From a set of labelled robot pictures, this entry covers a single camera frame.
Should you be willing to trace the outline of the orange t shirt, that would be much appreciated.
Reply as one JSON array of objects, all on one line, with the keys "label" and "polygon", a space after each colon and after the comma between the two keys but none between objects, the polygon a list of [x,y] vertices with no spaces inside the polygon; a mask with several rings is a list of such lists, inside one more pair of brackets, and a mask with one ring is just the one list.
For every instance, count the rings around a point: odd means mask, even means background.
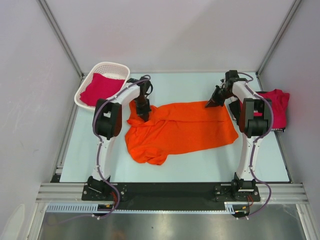
[{"label": "orange t shirt", "polygon": [[151,107],[148,121],[129,104],[127,151],[140,164],[162,165],[169,155],[219,148],[239,137],[225,106],[205,107],[205,101],[176,102]]}]

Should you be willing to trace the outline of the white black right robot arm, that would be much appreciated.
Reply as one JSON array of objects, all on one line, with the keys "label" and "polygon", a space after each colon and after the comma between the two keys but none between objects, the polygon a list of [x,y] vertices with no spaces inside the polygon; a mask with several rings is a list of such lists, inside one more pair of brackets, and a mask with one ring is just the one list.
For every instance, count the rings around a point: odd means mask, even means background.
[{"label": "white black right robot arm", "polygon": [[227,187],[226,192],[217,191],[225,196],[226,201],[236,202],[250,201],[258,197],[258,187],[256,183],[262,183],[256,177],[256,162],[262,140],[267,136],[273,127],[274,114],[272,101],[263,98],[249,86],[253,77],[249,74],[240,77],[242,73],[237,70],[229,70],[225,73],[225,78],[221,80],[221,85],[217,85],[206,103],[206,108],[221,107],[225,100],[237,98],[242,105],[239,107],[238,127],[242,133],[242,150],[238,168],[234,178]]}]

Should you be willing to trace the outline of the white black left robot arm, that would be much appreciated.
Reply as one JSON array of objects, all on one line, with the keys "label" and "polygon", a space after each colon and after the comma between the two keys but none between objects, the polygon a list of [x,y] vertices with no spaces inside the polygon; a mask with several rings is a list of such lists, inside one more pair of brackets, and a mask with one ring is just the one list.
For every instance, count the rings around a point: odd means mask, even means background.
[{"label": "white black left robot arm", "polygon": [[88,190],[100,200],[107,199],[118,191],[110,183],[112,149],[116,137],[122,129],[123,107],[130,102],[135,104],[138,118],[147,122],[151,113],[148,96],[153,91],[150,75],[140,79],[130,78],[124,88],[109,99],[99,99],[95,106],[92,121],[93,134],[98,138],[95,167],[87,180]]}]

